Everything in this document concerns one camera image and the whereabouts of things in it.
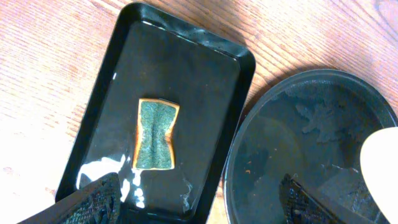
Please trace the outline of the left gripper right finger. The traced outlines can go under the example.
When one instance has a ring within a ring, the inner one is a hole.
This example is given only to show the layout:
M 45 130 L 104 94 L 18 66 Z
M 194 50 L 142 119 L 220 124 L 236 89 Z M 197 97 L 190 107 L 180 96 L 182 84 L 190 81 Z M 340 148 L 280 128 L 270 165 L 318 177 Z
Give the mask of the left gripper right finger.
M 326 195 L 285 174 L 279 184 L 279 200 L 287 223 L 372 223 Z

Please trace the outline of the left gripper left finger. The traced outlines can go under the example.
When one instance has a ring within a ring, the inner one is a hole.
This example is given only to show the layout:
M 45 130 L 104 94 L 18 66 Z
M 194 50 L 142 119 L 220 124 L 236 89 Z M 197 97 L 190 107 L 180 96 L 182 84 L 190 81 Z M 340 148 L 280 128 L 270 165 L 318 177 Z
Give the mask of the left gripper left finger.
M 118 221 L 120 208 L 119 177 L 112 172 L 21 223 L 110 224 Z

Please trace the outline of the orange green sponge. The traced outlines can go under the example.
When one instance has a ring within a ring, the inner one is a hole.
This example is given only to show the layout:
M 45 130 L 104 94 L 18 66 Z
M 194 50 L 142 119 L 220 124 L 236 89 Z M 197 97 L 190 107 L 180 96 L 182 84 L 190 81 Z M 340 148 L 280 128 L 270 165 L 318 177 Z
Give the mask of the orange green sponge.
M 175 155 L 172 135 L 180 106 L 160 99 L 139 99 L 136 146 L 132 168 L 136 170 L 172 170 Z

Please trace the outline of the mint plate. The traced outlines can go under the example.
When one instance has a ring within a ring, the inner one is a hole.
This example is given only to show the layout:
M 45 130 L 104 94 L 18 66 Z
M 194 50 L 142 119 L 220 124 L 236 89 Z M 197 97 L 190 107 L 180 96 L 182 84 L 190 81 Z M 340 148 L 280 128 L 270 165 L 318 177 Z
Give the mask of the mint plate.
M 364 181 L 380 211 L 397 223 L 397 128 L 385 128 L 366 138 L 360 153 Z

